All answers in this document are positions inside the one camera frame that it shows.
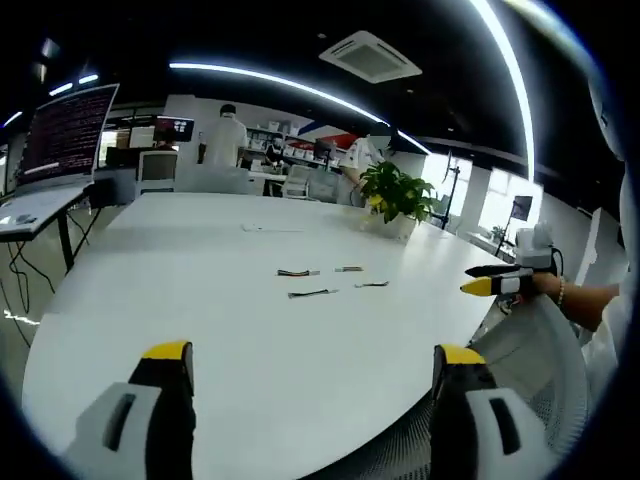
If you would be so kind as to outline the person's right hand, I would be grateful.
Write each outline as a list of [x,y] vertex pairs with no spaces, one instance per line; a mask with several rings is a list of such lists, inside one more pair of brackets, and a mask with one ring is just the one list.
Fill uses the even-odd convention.
[[554,302],[559,298],[562,278],[549,272],[536,272],[532,277],[535,291],[547,295]]

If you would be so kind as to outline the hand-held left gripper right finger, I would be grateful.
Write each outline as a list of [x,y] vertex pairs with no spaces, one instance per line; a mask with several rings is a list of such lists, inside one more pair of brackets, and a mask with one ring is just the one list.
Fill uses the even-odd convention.
[[544,479],[553,469],[543,422],[476,351],[434,348],[432,397],[432,479]]

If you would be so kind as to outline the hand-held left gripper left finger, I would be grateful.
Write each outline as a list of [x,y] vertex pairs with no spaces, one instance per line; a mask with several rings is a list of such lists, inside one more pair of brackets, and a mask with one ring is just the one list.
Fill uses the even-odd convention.
[[150,348],[79,415],[65,464],[81,479],[191,479],[193,397],[193,344]]

